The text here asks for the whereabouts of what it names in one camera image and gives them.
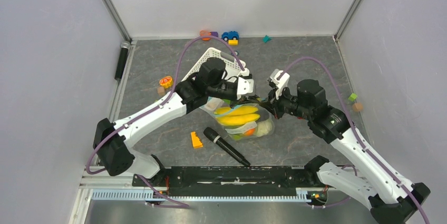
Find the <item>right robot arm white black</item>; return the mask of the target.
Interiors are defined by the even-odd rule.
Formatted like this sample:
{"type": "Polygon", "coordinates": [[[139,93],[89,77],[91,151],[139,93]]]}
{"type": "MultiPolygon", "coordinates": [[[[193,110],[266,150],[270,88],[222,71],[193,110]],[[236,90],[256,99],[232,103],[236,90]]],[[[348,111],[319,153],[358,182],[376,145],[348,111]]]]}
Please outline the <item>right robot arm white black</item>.
{"type": "Polygon", "coordinates": [[[280,119],[284,114],[307,121],[311,131],[342,153],[362,173],[359,178],[342,170],[327,158],[308,162],[305,181],[321,183],[344,192],[363,204],[377,223],[405,223],[428,198],[431,191],[422,182],[413,183],[389,165],[361,136],[345,112],[328,104],[325,90],[317,80],[297,84],[292,95],[286,82],[268,81],[269,111],[280,119]]]}

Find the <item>yellow toy banana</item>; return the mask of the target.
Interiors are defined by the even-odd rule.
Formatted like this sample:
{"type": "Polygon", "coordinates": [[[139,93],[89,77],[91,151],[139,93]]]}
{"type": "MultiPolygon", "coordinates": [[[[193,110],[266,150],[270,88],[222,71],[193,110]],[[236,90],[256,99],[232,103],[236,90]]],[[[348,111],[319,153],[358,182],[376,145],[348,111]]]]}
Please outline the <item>yellow toy banana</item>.
{"type": "Polygon", "coordinates": [[[231,109],[230,107],[218,108],[214,111],[214,116],[218,123],[223,126],[239,126],[260,119],[259,109],[256,106],[240,106],[231,109]]]}

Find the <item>clear zip top bag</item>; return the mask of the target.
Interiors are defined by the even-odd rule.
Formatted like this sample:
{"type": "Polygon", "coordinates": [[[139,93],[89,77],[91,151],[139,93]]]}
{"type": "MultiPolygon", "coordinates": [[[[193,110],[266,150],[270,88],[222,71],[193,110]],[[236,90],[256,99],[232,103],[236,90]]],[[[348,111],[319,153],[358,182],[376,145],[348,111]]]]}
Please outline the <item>clear zip top bag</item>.
{"type": "Polygon", "coordinates": [[[263,99],[255,96],[255,97],[250,97],[248,99],[242,100],[242,101],[230,101],[230,100],[222,100],[219,98],[209,98],[207,103],[209,102],[219,102],[217,108],[215,110],[217,110],[218,108],[223,108],[223,107],[230,107],[231,109],[234,108],[238,108],[240,106],[256,106],[259,111],[258,114],[260,114],[260,119],[254,122],[249,122],[246,123],[245,125],[239,125],[239,126],[223,126],[220,123],[218,123],[218,121],[216,120],[215,116],[214,116],[214,111],[215,110],[208,110],[206,108],[206,104],[203,105],[201,107],[201,109],[203,111],[205,111],[206,113],[208,113],[212,118],[214,118],[218,124],[220,124],[220,126],[226,131],[226,133],[235,141],[238,140],[243,140],[243,139],[250,139],[250,138],[258,138],[256,137],[254,134],[251,136],[244,136],[244,133],[250,129],[253,128],[257,128],[257,125],[259,122],[265,121],[265,120],[272,120],[272,115],[270,114],[269,111],[267,111],[265,108],[263,108],[262,106],[260,106],[261,102],[263,101],[263,99]]]}

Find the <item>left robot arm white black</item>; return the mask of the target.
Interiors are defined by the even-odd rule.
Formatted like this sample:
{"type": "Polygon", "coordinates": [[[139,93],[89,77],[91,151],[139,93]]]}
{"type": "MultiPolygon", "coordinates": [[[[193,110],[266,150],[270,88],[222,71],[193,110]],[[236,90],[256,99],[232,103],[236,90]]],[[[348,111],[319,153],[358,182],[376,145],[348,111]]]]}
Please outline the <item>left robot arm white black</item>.
{"type": "Polygon", "coordinates": [[[152,105],[124,119],[99,121],[93,141],[94,153],[108,175],[130,171],[159,186],[165,181],[166,172],[154,157],[134,150],[134,145],[162,125],[204,106],[209,98],[236,101],[253,88],[248,69],[232,69],[228,60],[210,57],[197,63],[192,73],[152,105]]]}

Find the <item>green toy cabbage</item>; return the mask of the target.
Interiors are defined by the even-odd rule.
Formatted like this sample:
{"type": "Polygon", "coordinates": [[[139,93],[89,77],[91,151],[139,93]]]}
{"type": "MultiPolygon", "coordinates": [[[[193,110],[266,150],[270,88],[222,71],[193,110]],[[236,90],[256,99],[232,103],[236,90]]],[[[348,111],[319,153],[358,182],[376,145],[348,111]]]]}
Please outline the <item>green toy cabbage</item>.
{"type": "Polygon", "coordinates": [[[272,120],[265,120],[259,122],[255,131],[256,137],[263,137],[270,134],[274,130],[274,123],[272,120]]]}

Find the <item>orange toy bell pepper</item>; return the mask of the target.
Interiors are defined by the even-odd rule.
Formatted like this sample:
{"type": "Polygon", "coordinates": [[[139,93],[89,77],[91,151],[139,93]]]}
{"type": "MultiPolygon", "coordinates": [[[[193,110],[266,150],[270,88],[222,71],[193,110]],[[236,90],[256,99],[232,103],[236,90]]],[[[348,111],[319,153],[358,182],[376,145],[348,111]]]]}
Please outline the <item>orange toy bell pepper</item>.
{"type": "Polygon", "coordinates": [[[244,136],[251,136],[251,135],[253,135],[253,134],[255,133],[255,131],[256,131],[255,128],[250,129],[250,130],[248,130],[248,131],[246,131],[246,132],[244,133],[244,136]]]}

